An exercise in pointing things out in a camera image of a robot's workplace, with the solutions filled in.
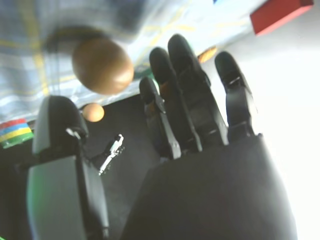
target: rainbow colored block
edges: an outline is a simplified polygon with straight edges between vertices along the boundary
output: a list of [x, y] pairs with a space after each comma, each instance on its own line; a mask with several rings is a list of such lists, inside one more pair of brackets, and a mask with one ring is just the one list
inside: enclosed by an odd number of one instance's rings
[[0, 124], [0, 142], [4, 149], [21, 144], [33, 137], [33, 132], [23, 118]]

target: white wall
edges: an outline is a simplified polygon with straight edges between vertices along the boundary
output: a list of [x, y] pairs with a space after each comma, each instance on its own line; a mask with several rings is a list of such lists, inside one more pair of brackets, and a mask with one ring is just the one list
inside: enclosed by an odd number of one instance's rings
[[[252, 33], [226, 47], [254, 94], [300, 240], [320, 239], [320, 0], [315, 1], [311, 11], [273, 33]], [[204, 68], [225, 115], [224, 89], [213, 61]]]

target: egg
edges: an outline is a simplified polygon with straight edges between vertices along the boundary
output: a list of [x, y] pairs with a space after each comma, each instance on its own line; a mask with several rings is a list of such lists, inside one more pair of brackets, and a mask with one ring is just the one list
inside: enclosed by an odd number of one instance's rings
[[128, 54], [105, 37], [77, 46], [72, 54], [72, 67], [85, 87], [102, 95], [122, 92], [134, 78], [134, 66]]
[[82, 115], [89, 122], [98, 122], [104, 117], [105, 110], [97, 103], [90, 103], [83, 108]]

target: striped block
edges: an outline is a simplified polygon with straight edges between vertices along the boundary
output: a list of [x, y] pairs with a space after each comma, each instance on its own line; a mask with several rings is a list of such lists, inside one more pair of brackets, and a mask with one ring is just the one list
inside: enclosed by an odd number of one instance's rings
[[17, 119], [0, 124], [0, 142], [3, 148], [9, 148], [32, 139], [34, 134], [25, 119]]
[[268, 34], [310, 10], [313, 0], [269, 0], [250, 15], [257, 36]]

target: robotic hand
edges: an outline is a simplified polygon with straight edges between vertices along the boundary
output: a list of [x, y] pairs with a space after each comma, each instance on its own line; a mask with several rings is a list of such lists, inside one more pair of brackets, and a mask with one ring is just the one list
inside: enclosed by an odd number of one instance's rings
[[227, 52], [215, 58], [228, 127], [187, 41], [156, 48], [140, 93], [153, 144], [169, 159], [151, 169], [121, 240], [296, 240], [285, 188], [256, 127], [252, 92]]

